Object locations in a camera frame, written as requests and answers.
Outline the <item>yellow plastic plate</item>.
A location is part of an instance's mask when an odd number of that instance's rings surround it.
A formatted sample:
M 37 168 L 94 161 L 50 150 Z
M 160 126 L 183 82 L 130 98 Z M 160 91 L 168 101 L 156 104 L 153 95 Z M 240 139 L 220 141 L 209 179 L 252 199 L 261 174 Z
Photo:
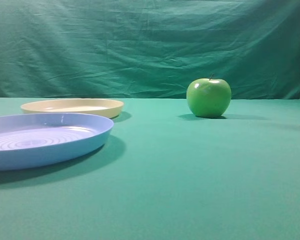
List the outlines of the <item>yellow plastic plate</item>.
M 25 103 L 20 106 L 25 114 L 30 113 L 79 113 L 115 118 L 122 112 L 124 103 L 103 98 L 67 98 Z

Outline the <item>blue plastic plate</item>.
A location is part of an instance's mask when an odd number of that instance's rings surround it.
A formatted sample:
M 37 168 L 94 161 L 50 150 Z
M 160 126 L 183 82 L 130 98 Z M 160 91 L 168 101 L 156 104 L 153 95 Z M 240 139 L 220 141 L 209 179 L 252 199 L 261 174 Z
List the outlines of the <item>blue plastic plate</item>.
M 83 113 L 0 116 L 0 171 L 53 165 L 87 155 L 108 140 L 114 122 Z

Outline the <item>green tablecloth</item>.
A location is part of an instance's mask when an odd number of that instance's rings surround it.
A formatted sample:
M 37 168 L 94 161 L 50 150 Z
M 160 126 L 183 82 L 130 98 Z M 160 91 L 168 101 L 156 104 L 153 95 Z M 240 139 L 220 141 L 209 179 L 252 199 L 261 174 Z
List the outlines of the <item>green tablecloth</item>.
M 125 99 L 106 145 L 0 172 L 0 240 L 300 240 L 300 99 Z

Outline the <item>green apple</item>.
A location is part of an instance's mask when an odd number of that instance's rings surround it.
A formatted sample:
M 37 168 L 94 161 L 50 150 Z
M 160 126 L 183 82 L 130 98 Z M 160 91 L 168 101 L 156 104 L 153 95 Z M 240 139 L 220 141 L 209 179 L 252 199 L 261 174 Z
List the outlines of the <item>green apple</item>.
M 200 118 L 219 118 L 230 105 L 232 90 L 223 79 L 199 78 L 192 81 L 186 90 L 190 111 Z

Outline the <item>green cloth backdrop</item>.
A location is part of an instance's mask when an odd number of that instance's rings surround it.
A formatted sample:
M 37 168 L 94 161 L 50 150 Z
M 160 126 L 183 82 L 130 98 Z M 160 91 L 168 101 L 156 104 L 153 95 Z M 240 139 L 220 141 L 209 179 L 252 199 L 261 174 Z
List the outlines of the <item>green cloth backdrop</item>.
M 0 97 L 300 99 L 300 0 L 0 0 Z

